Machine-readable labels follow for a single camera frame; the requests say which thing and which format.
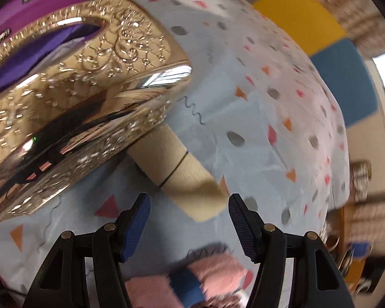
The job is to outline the jars on side table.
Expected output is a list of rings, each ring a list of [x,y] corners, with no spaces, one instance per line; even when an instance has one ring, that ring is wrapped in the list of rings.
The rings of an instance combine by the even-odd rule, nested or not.
[[[351,184],[354,202],[364,202],[369,192],[372,180],[370,160],[356,161],[351,164]]]

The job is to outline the patterned plastic tablecloth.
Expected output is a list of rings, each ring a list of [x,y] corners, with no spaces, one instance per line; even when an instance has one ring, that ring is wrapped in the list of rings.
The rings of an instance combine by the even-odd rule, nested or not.
[[[192,66],[154,128],[175,132],[227,193],[227,208],[196,222],[144,174],[127,151],[152,128],[33,214],[0,223],[0,307],[133,307],[126,281],[222,252],[248,269],[240,307],[352,307],[320,237],[327,212],[348,197],[345,123],[310,58],[245,0],[130,1]],[[35,40],[0,71],[0,90],[96,31],[74,26]],[[151,212],[121,263],[124,214],[141,193]],[[230,218],[234,193],[259,228],[258,264]]]

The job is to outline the blue folding chair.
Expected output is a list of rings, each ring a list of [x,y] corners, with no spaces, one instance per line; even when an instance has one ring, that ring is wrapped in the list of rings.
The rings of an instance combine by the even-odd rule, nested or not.
[[[353,259],[366,259],[373,249],[370,242],[354,242],[352,243]]]

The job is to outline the beige sock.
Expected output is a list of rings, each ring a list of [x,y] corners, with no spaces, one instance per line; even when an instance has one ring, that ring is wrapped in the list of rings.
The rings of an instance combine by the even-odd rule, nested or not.
[[[127,153],[179,209],[196,222],[227,208],[227,193],[166,124],[154,128]]]

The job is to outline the ornate gold tissue box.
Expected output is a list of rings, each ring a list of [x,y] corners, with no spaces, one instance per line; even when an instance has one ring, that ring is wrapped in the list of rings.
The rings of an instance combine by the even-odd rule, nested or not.
[[[130,0],[53,11],[0,44],[0,71],[35,40],[97,31],[0,90],[0,223],[36,212],[160,124],[192,66],[173,36]]]

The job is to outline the pink towel blue band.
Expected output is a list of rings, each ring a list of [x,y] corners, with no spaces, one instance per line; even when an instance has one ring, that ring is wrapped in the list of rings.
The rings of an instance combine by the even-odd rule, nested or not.
[[[125,288],[133,307],[240,307],[247,275],[237,258],[222,252],[168,275],[134,277]]]

